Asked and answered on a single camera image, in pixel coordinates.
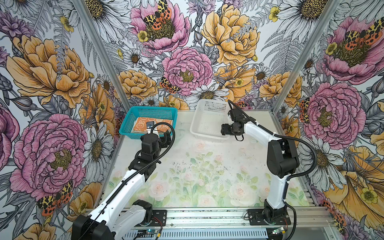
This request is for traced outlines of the orange and white towel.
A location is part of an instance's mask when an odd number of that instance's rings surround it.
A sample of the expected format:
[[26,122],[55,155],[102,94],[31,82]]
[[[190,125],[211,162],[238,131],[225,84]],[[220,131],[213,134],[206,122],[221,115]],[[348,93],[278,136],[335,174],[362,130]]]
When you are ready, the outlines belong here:
[[136,134],[148,133],[148,131],[150,131],[150,129],[154,125],[161,122],[168,123],[170,125],[173,124],[173,120],[139,117],[134,123],[132,133],[136,133]]

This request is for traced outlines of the white plastic laundry basket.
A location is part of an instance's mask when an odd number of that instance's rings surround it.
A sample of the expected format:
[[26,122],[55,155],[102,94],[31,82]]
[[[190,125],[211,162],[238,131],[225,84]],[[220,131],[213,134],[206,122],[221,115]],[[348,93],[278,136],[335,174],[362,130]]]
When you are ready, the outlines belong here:
[[222,135],[222,124],[228,124],[230,106],[220,100],[199,100],[192,119],[190,132],[196,138],[213,142],[224,142],[230,136]]

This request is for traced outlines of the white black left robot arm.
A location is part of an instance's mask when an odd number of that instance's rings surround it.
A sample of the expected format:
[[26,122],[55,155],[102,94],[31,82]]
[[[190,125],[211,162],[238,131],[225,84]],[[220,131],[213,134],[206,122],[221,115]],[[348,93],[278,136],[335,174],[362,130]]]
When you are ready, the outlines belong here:
[[121,182],[87,216],[79,216],[73,223],[73,240],[120,240],[132,228],[148,226],[158,218],[153,205],[137,200],[129,210],[123,211],[135,192],[150,178],[161,163],[161,158],[171,149],[176,133],[166,122],[155,124],[141,136],[141,150],[129,165]]

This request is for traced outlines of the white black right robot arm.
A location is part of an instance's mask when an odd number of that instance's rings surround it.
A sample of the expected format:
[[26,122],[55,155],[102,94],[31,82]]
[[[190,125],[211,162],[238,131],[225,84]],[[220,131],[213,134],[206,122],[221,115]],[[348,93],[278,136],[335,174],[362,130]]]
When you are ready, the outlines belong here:
[[267,167],[274,177],[271,178],[270,192],[264,203],[262,218],[268,224],[278,223],[287,216],[289,177],[299,166],[295,141],[279,137],[242,110],[231,109],[228,115],[233,122],[222,125],[222,135],[238,137],[246,134],[267,145]]

